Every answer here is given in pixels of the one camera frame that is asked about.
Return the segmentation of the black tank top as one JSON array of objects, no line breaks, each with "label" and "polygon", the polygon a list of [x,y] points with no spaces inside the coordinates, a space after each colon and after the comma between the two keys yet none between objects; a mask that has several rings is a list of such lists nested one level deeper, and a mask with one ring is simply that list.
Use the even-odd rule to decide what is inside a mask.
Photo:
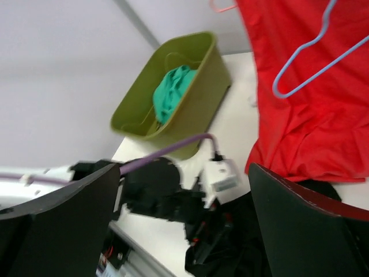
[{"label": "black tank top", "polygon": [[[339,198],[327,182],[309,180],[296,184],[334,200]],[[251,191],[221,205],[221,210],[229,213],[232,219],[229,232],[232,248],[216,257],[201,260],[189,248],[186,253],[186,271],[195,276],[273,276]]]}]

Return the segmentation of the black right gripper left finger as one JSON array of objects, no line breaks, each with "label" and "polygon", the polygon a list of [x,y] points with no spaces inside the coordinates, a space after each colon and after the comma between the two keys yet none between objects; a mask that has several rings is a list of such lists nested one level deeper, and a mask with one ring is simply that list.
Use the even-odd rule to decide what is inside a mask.
[{"label": "black right gripper left finger", "polygon": [[1,276],[94,276],[120,180],[108,165],[1,210]]}]

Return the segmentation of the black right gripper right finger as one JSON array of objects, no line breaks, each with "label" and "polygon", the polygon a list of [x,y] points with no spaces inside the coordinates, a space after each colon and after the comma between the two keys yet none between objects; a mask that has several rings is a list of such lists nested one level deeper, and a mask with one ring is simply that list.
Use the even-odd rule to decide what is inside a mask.
[{"label": "black right gripper right finger", "polygon": [[253,163],[248,178],[273,276],[368,276],[368,211]]}]

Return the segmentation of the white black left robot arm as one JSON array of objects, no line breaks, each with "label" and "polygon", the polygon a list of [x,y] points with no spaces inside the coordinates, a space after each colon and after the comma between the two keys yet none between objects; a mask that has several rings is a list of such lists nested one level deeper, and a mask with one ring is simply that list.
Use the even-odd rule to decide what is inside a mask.
[{"label": "white black left robot arm", "polygon": [[[109,164],[112,161],[100,160],[44,171],[1,171],[1,211],[9,212],[14,206],[36,198],[37,188],[45,195]],[[231,216],[221,211],[204,174],[196,178],[191,189],[183,189],[179,169],[167,158],[157,158],[121,175],[114,220],[119,218],[122,207],[137,215],[183,223],[185,237],[198,260],[216,257],[232,248]]]}]

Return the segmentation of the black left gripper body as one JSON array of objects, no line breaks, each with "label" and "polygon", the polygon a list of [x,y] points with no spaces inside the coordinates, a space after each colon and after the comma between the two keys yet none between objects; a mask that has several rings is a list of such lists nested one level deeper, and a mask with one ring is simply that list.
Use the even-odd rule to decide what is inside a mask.
[{"label": "black left gripper body", "polygon": [[194,254],[209,254],[231,229],[231,216],[221,210],[218,199],[199,214],[194,223],[185,223],[184,229]]}]

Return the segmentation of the green tank top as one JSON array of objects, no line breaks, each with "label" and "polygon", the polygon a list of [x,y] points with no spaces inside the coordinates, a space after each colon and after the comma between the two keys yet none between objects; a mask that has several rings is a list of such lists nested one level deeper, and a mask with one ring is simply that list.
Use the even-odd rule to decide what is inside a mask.
[{"label": "green tank top", "polygon": [[153,108],[157,121],[164,125],[187,91],[197,70],[182,65],[166,73],[153,93]]}]

